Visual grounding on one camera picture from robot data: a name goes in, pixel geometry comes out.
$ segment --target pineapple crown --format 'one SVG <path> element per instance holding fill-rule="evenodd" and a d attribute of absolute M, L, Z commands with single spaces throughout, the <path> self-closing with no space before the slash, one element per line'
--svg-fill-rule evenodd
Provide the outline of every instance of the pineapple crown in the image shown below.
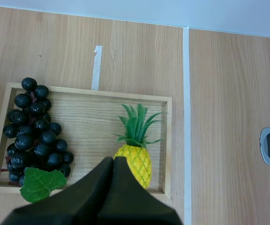
<path fill-rule="evenodd" d="M 160 121 L 152 119 L 163 112 L 159 112 L 152 115 L 144 123 L 147 108 L 143 107 L 143 105 L 141 104 L 138 104 L 136 111 L 134 107 L 131 105 L 130 107 L 127 105 L 122 106 L 127 111 L 129 117 L 126 118 L 123 116 L 119 116 L 119 119 L 121 120 L 121 122 L 124 124 L 125 127 L 125 135 L 114 134 L 118 136 L 117 142 L 125 141 L 127 145 L 146 148 L 147 144 L 153 144 L 161 141 L 161 139 L 159 139 L 154 142 L 147 142 L 146 141 L 147 136 L 145 136 L 145 133 L 150 125 Z"/>

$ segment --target yellow pineapple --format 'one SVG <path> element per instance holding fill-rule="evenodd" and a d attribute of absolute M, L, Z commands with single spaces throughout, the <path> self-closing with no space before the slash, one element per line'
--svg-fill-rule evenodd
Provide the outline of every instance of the yellow pineapple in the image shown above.
<path fill-rule="evenodd" d="M 146 189 L 150 184 L 152 177 L 152 162 L 148 151 L 146 150 L 147 144 L 153 144 L 159 142 L 161 139 L 154 142 L 147 142 L 145 133 L 150 125 L 159 120 L 152 120 L 155 116 L 161 114 L 161 112 L 152 115 L 145 121 L 147 108 L 138 104 L 137 111 L 127 105 L 122 105 L 127 113 L 128 118 L 119 116 L 125 127 L 125 135 L 117 135 L 119 138 L 117 142 L 125 141 L 126 144 L 118 150 L 115 157 L 126 157 L 127 164 L 140 185 Z"/>

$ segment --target wooden tray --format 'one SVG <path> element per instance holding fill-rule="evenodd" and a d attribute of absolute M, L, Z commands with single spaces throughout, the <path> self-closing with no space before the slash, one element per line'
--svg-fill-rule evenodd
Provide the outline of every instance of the wooden tray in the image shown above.
<path fill-rule="evenodd" d="M 124 134 L 124 127 L 118 115 L 125 115 L 121 104 L 143 104 L 148 108 L 147 118 L 157 112 L 167 112 L 157 116 L 159 123 L 147 131 L 149 140 L 162 138 L 163 141 L 148 146 L 152 160 L 152 180 L 149 193 L 159 200 L 170 197 L 171 167 L 171 98 L 105 91 L 80 90 L 49 87 L 48 98 L 52 102 L 49 111 L 52 121 L 61 124 L 63 131 L 59 137 L 68 143 L 68 149 L 75 154 L 71 164 L 71 174 L 67 186 L 74 184 L 88 174 L 104 157 L 114 156 L 123 143 L 116 143 L 115 134 Z M 2 129 L 8 124 L 7 113 L 14 108 L 15 96 L 24 93 L 19 83 L 8 83 L 0 113 L 0 192 L 20 193 L 19 187 L 8 184 L 6 169 L 6 149 L 15 139 L 6 138 Z"/>

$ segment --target grape leaf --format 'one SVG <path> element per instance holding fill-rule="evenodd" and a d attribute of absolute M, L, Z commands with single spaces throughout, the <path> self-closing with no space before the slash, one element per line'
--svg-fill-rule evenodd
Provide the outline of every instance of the grape leaf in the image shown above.
<path fill-rule="evenodd" d="M 26 168 L 21 196 L 30 203 L 49 197 L 50 192 L 67 184 L 64 174 L 58 170 L 46 172 L 37 168 Z"/>

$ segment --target bunch of grapes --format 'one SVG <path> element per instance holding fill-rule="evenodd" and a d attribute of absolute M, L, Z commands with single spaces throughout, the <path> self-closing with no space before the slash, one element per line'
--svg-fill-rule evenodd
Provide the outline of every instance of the bunch of grapes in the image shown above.
<path fill-rule="evenodd" d="M 62 132 L 60 124 L 51 122 L 48 110 L 51 102 L 47 98 L 48 87 L 37 85 L 33 78 L 24 78 L 22 87 L 24 94 L 15 97 L 15 104 L 22 110 L 13 109 L 8 112 L 10 121 L 3 128 L 7 138 L 16 138 L 15 143 L 7 148 L 7 169 L 12 182 L 24 184 L 26 167 L 44 171 L 61 171 L 65 177 L 71 172 L 73 153 L 67 151 L 67 142 L 57 139 Z"/>

